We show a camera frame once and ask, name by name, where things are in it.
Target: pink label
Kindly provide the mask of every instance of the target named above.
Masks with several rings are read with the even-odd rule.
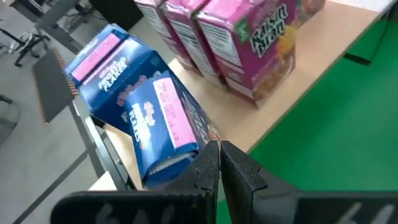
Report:
[[[174,148],[196,142],[172,79],[156,80],[154,86]]]
[[[118,43],[120,39],[116,35],[110,33],[97,48],[95,48],[82,63],[72,72],[73,77],[81,81],[86,75],[100,62]]]

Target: black chair leg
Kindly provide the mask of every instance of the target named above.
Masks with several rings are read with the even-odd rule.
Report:
[[[43,35],[43,36],[39,36],[38,39],[31,40],[30,43],[27,44],[27,45],[25,46],[25,48],[19,53],[19,56],[18,56],[17,60],[15,61],[14,65],[17,66],[17,67],[19,67],[19,68],[21,68],[21,67],[22,67],[22,64],[21,64],[20,62],[21,62],[21,60],[25,57],[25,55],[26,55],[28,52],[30,52],[30,54],[31,54],[33,57],[39,58],[40,55],[36,54],[36,53],[32,50],[32,48],[33,48],[34,46],[36,46],[38,43],[40,43],[41,41],[43,41],[44,39],[47,39],[47,38],[48,38],[48,37],[46,37],[45,35]]]
[[[20,62],[21,62],[21,60],[25,57],[25,55],[26,55],[27,53],[28,53],[28,50],[27,50],[27,49],[22,50],[22,51],[19,53],[19,56],[18,56],[17,60],[15,61],[14,65],[17,66],[18,68],[21,68],[21,67],[22,67],[22,64],[21,64]]]
[[[33,58],[40,58],[40,55],[37,54],[37,53],[35,53],[33,50],[30,50],[30,55],[31,55]]]

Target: white sticker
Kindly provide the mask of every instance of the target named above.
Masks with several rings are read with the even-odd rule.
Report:
[[[199,41],[196,38],[192,28],[181,22],[172,20],[170,20],[170,22],[201,73],[209,73],[215,76],[216,73],[211,67],[210,62],[207,59],[201,45],[199,44]]]
[[[249,90],[248,88],[236,83],[234,80],[230,79],[230,78],[226,78],[226,82],[228,83],[228,85],[231,88],[234,88],[235,90],[238,90],[239,92],[245,94],[246,96],[254,99],[253,97],[253,93],[251,92],[251,90]]]
[[[231,33],[228,30],[206,22],[200,22],[200,26],[215,54],[237,66],[242,66]]]
[[[145,16],[145,18],[149,21],[149,23],[154,27],[157,32],[165,35],[166,37],[171,37],[169,31],[167,30],[163,21],[160,19],[155,8],[150,6],[141,6],[139,4],[138,7]]]

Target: printed logo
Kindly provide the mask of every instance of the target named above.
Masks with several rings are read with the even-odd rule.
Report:
[[[283,4],[273,16],[267,18],[250,38],[253,52],[257,52],[261,58],[271,44],[285,32],[285,21],[287,17],[287,6]]]
[[[155,119],[154,119],[154,105],[150,103],[149,101],[144,103],[144,110],[146,112],[145,115],[145,121],[149,126],[155,125]]]
[[[98,83],[100,90],[108,91],[113,83],[119,78],[122,72],[127,68],[127,58],[121,57],[114,60],[112,64],[106,67],[99,75],[101,81]]]
[[[139,143],[141,149],[146,148],[150,140],[150,131],[146,119],[138,103],[134,103],[131,109],[129,116],[134,138]]]

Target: wooden table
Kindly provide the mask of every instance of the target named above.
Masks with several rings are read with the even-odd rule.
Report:
[[[296,69],[259,109],[188,74],[176,60],[169,67],[214,121],[223,139],[249,152],[391,4],[373,11],[327,1],[297,31]],[[131,137],[112,126],[104,128],[134,184],[141,189]]]

